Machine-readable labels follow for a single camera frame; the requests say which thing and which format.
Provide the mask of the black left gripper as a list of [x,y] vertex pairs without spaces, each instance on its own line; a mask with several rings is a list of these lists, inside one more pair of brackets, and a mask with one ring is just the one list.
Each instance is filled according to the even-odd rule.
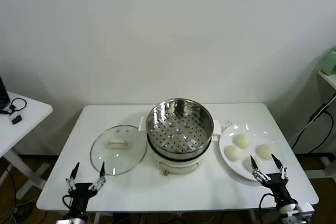
[[99,178],[94,183],[76,183],[75,178],[79,168],[79,162],[75,165],[71,171],[70,177],[66,178],[68,186],[68,194],[72,198],[72,203],[69,208],[69,214],[71,216],[84,214],[87,210],[87,205],[90,198],[97,194],[97,190],[105,184],[105,162],[102,163]]

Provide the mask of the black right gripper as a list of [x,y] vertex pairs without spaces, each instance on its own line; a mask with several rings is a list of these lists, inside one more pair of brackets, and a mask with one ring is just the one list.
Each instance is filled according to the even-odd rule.
[[252,175],[258,182],[263,183],[264,187],[269,188],[272,191],[276,207],[297,204],[298,202],[290,196],[286,187],[288,182],[287,168],[283,166],[282,162],[274,154],[271,156],[276,167],[279,169],[279,172],[267,175],[264,174],[259,170],[254,158],[250,156],[251,166],[253,169]]

